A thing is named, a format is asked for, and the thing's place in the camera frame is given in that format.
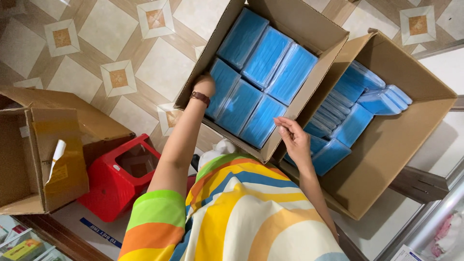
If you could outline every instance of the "brown leather watch strap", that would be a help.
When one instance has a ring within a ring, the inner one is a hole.
[[[192,95],[190,96],[190,98],[195,98],[195,99],[198,99],[198,100],[206,103],[206,108],[209,107],[209,103],[211,102],[211,100],[209,99],[208,96],[204,95],[201,92],[197,92],[197,91],[192,92]]]

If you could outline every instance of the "rainbow pattern fabric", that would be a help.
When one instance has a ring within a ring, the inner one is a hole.
[[[250,155],[203,166],[187,199],[171,190],[134,203],[119,261],[349,261],[303,192]]]

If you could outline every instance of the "cardboard box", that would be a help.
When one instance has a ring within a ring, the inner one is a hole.
[[[441,122],[457,95],[380,31],[350,40],[342,48],[311,103],[297,118],[305,126],[353,60],[394,84],[413,99],[399,115],[375,116],[351,147],[352,153],[319,178],[328,206],[359,220],[390,185]],[[279,146],[273,157],[286,153]],[[299,173],[282,161],[280,168],[298,182]]]
[[[285,33],[307,50],[315,54],[319,61],[309,74],[306,82],[293,99],[285,114],[295,119],[314,93],[335,57],[348,39],[348,32],[324,17],[301,0],[248,0],[249,8],[271,22],[271,26]],[[178,95],[175,106],[181,110],[188,104],[195,79],[209,69],[210,63],[242,8],[243,0],[231,0],[224,11],[216,30],[195,65],[188,81]],[[204,118],[203,123],[233,141],[261,162],[269,161],[272,153],[282,141],[275,129],[261,150],[257,150],[230,134],[215,123]]]
[[[134,137],[72,93],[11,86],[0,86],[0,128],[0,214],[47,213],[87,193],[85,160]],[[47,183],[59,139],[66,150]]]

